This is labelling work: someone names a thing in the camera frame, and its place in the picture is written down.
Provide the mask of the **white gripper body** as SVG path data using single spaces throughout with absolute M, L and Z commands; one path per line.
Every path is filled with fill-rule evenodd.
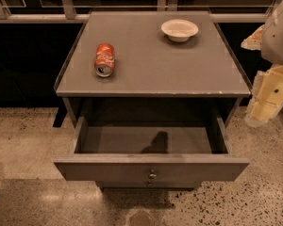
M 283 0 L 263 27 L 260 52 L 264 59 L 283 65 Z

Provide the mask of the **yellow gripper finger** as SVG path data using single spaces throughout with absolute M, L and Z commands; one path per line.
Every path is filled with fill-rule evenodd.
M 261 50 L 261 36 L 264 25 L 257 28 L 249 37 L 244 39 L 241 43 L 241 48 L 246 50 L 255 51 Z
M 283 65 L 273 64 L 267 72 L 258 71 L 252 87 L 252 98 L 244 120 L 259 127 L 274 119 L 283 108 Z

